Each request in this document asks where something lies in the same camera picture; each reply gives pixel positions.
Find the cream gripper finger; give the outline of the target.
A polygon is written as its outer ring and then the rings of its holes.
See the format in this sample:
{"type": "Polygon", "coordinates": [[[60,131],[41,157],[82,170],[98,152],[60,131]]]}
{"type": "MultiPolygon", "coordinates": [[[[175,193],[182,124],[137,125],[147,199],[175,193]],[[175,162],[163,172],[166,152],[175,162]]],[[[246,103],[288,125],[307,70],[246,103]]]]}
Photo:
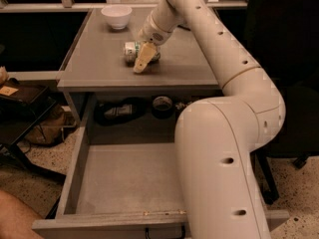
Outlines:
{"type": "Polygon", "coordinates": [[[138,56],[135,60],[134,72],[141,73],[158,52],[157,46],[154,43],[144,42],[141,44],[138,56]]]}

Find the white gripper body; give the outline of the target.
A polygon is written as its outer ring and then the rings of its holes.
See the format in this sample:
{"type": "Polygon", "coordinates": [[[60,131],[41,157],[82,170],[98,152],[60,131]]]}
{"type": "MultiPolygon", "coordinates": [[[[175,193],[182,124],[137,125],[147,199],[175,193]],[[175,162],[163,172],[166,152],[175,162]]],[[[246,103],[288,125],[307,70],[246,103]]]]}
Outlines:
{"type": "Polygon", "coordinates": [[[151,15],[148,15],[143,26],[139,30],[140,41],[154,43],[156,46],[163,45],[171,36],[171,32],[160,29],[151,15]]]}

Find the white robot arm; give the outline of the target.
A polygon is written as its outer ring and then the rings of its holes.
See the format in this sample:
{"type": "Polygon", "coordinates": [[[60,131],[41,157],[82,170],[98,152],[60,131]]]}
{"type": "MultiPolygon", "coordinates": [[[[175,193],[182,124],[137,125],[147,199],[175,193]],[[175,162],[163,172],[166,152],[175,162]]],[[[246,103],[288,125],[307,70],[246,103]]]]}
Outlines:
{"type": "Polygon", "coordinates": [[[271,239],[250,154],[280,132],[285,104],[206,1],[160,0],[140,31],[143,44],[134,70],[146,68],[177,25],[189,27],[223,92],[186,107],[175,127],[191,238],[271,239]]]}

